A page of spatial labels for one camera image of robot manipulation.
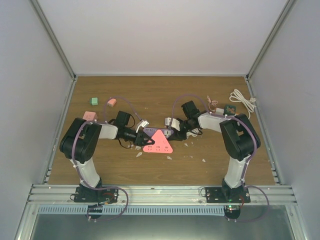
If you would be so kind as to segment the purple power strip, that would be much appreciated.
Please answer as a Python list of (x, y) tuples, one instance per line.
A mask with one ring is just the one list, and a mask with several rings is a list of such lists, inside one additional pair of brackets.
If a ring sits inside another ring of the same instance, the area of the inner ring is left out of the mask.
[(160, 130), (167, 139), (174, 133), (172, 129), (154, 127), (146, 127), (143, 129), (143, 132), (149, 137), (152, 137), (158, 130)]

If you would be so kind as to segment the pink triangular socket adapter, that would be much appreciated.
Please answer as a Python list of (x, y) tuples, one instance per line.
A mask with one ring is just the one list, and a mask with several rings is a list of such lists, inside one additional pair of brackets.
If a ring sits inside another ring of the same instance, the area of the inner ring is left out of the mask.
[(158, 129), (151, 137), (154, 144), (146, 145), (143, 151), (146, 153), (172, 154), (173, 148), (165, 137), (164, 133)]

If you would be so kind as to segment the white charger plug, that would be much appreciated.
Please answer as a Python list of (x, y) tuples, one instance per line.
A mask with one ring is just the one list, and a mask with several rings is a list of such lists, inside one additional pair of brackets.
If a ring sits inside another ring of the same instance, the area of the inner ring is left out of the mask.
[(215, 113), (218, 115), (224, 115), (224, 109), (217, 107), (215, 110)]

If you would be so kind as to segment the pink cylindrical plug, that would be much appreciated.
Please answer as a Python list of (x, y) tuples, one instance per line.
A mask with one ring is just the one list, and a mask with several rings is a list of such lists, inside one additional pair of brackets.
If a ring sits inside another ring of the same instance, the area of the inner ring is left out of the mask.
[(115, 98), (111, 98), (107, 103), (106, 105), (109, 106), (109, 107), (114, 107), (117, 103), (117, 100)]

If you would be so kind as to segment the pink cube socket adapter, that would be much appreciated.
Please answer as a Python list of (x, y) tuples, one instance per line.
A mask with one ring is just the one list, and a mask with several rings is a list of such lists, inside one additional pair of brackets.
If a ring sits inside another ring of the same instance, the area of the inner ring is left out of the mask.
[(82, 118), (86, 121), (97, 122), (98, 120), (97, 113), (92, 111), (85, 111)]

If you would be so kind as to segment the dark green cube adapter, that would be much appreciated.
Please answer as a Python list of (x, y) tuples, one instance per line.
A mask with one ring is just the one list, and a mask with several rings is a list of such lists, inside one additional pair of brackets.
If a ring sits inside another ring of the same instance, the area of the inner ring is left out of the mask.
[(235, 116), (237, 108), (234, 105), (226, 104), (223, 109), (223, 115)]

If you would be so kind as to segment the green plug adapter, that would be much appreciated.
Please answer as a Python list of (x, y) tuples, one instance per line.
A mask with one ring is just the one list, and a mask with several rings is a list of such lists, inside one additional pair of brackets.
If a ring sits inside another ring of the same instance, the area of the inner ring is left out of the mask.
[(92, 106), (97, 106), (99, 104), (99, 99), (97, 97), (91, 97), (89, 102)]

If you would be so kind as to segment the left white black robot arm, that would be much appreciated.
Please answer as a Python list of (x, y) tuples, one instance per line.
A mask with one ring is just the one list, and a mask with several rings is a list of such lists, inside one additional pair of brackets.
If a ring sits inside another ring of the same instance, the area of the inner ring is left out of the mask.
[(125, 141), (138, 147), (155, 144), (143, 130), (129, 127), (130, 119), (134, 119), (133, 115), (124, 111), (119, 111), (115, 119), (104, 124), (77, 117), (60, 142), (60, 152), (73, 164), (79, 175), (80, 185), (87, 188), (85, 195), (92, 202), (98, 202), (103, 197), (101, 177), (93, 161), (98, 140), (117, 140), (119, 143)]

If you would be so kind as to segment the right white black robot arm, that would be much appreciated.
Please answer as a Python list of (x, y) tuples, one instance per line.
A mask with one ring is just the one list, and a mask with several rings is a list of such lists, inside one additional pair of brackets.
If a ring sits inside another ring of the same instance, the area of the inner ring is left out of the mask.
[(170, 141), (184, 141), (187, 133), (194, 130), (212, 130), (221, 133), (225, 149), (229, 155), (229, 164), (221, 183), (221, 196), (228, 203), (234, 202), (245, 193), (245, 175), (248, 165), (261, 146), (254, 127), (248, 117), (238, 115), (220, 115), (211, 111), (200, 111), (191, 100), (181, 106), (186, 120), (165, 118), (165, 126), (173, 129)]

